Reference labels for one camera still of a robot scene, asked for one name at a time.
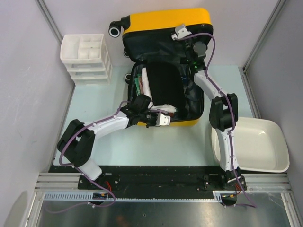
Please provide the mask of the white towel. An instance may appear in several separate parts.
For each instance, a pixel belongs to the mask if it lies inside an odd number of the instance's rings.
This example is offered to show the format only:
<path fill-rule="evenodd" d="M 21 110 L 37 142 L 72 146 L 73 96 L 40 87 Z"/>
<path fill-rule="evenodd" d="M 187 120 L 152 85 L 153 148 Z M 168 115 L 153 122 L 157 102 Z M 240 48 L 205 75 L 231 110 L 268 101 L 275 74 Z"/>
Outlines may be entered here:
<path fill-rule="evenodd" d="M 142 79 L 142 87 L 143 87 L 143 94 L 151 98 L 151 102 L 148 106 L 151 110 L 162 110 L 164 112 L 168 113 L 175 113 L 177 111 L 176 107 L 170 105 L 170 104 L 164 104 L 164 105 L 155 105 L 152 98 L 152 92 L 151 92 L 151 83 L 149 82 L 148 75 L 147 75 L 147 69 L 146 67 L 142 68 L 141 72 L 141 79 Z"/>

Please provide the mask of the black garment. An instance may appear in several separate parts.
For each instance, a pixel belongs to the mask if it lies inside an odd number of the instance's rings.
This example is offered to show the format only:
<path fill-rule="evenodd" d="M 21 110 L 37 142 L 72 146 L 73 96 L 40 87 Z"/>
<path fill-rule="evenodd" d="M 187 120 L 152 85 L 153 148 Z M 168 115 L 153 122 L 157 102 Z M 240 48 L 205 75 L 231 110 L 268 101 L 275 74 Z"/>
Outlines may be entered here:
<path fill-rule="evenodd" d="M 155 105 L 171 105 L 184 109 L 186 98 L 178 68 L 168 62 L 150 62 L 146 65 L 147 77 Z"/>

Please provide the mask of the yellow Pikachu hard-shell suitcase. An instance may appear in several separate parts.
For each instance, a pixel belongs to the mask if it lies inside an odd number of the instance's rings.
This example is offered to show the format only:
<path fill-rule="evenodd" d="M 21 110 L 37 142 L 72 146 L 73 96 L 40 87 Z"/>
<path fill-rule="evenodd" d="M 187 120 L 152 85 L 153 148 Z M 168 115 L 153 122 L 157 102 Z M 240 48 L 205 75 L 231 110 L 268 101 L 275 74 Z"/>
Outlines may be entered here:
<path fill-rule="evenodd" d="M 183 83 L 186 105 L 184 109 L 177 109 L 171 115 L 171 125 L 195 125 L 204 111 L 204 92 L 192 80 L 192 71 L 186 59 L 181 39 L 173 41 L 172 33 L 176 26 L 185 24 L 196 42 L 194 50 L 197 52 L 202 43 L 208 46 L 213 25 L 210 13 L 204 8 L 171 9 L 131 14 L 113 21 L 109 25 L 111 37 L 122 37 L 124 56 L 133 63 L 132 71 L 125 80 L 128 84 L 128 100 L 136 99 L 136 85 L 134 78 L 140 77 L 142 68 L 150 62 L 168 62 L 175 65 Z"/>

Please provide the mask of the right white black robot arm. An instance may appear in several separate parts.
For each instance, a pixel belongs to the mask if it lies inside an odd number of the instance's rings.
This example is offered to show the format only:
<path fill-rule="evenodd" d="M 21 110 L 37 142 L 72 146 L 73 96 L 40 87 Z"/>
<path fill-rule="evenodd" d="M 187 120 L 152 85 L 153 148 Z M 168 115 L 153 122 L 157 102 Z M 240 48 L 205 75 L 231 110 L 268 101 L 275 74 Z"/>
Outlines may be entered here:
<path fill-rule="evenodd" d="M 219 186 L 224 190 L 234 185 L 242 188 L 241 170 L 234 151 L 234 130 L 238 120 L 238 99 L 235 93 L 227 94 L 208 74 L 204 63 L 207 47 L 204 43 L 196 52 L 196 42 L 191 37 L 181 39 L 187 61 L 192 71 L 192 80 L 198 85 L 211 101 L 209 122 L 215 129 L 220 148 L 221 173 Z"/>

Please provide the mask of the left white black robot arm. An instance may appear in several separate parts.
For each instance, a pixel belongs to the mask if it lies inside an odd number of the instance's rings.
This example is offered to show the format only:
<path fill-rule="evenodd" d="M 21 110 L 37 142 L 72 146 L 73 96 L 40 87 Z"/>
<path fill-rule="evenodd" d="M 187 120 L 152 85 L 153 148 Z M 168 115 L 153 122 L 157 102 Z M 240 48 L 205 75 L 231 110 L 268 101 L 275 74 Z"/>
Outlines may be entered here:
<path fill-rule="evenodd" d="M 91 158 L 95 140 L 139 122 L 147 127 L 161 126 L 161 121 L 166 123 L 166 115 L 149 107 L 151 101 L 148 96 L 139 95 L 132 102 L 122 101 L 117 111 L 104 119 L 91 123 L 78 119 L 71 121 L 57 144 L 59 164 L 73 167 L 88 178 L 90 186 L 101 188 L 105 178 L 101 175 L 102 169 Z"/>

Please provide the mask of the green folded cloth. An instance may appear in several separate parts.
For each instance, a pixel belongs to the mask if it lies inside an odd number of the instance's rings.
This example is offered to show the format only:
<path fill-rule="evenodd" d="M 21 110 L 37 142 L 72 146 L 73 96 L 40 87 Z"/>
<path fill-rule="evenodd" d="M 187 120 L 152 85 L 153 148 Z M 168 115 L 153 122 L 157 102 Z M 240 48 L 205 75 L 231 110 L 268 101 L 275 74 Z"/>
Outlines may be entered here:
<path fill-rule="evenodd" d="M 137 95 L 140 95 L 140 94 L 141 94 L 140 78 L 139 78 L 139 77 L 135 77 L 135 78 L 134 78 L 134 81 L 135 81 L 135 85 L 136 85 L 136 92 L 137 92 Z"/>

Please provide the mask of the light blue table mat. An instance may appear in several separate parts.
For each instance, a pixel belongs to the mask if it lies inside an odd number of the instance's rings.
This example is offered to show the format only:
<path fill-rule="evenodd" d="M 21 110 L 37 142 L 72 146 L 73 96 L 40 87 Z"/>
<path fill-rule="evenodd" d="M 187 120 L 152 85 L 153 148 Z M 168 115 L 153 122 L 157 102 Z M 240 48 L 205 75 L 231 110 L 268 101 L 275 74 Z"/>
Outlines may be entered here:
<path fill-rule="evenodd" d="M 76 86 L 66 124 L 78 119 L 91 122 L 111 116 L 127 99 L 124 76 L 130 67 L 114 67 L 111 82 Z M 100 166 L 215 166 L 209 109 L 193 126 L 132 126 L 95 140 L 91 157 Z"/>

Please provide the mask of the white plastic drawer organizer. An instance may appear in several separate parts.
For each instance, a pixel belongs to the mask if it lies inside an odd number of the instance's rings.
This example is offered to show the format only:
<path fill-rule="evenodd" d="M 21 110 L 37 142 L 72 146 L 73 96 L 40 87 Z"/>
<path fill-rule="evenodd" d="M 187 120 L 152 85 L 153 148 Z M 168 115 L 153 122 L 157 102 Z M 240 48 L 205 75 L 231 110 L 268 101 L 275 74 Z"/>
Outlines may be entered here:
<path fill-rule="evenodd" d="M 113 66 L 103 34 L 65 35 L 60 59 L 77 86 L 110 83 Z"/>

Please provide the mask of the white plastic tray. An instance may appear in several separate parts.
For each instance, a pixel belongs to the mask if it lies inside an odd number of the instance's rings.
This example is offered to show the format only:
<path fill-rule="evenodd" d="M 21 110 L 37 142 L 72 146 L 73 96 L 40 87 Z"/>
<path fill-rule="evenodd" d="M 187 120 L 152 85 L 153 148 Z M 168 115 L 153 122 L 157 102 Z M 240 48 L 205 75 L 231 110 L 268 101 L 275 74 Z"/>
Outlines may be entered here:
<path fill-rule="evenodd" d="M 234 166 L 240 170 L 283 173 L 289 152 L 281 128 L 273 121 L 239 117 L 233 131 Z"/>

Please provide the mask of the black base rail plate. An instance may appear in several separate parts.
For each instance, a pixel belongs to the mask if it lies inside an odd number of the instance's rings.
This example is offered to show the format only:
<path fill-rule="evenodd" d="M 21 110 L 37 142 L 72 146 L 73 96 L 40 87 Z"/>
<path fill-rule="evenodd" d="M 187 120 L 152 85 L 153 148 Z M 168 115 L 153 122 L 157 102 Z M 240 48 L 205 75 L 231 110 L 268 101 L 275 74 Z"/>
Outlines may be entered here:
<path fill-rule="evenodd" d="M 103 166 L 102 172 L 96 183 L 119 199 L 208 199 L 216 190 L 241 189 L 223 187 L 218 166 Z M 241 185 L 247 189 L 244 176 Z"/>

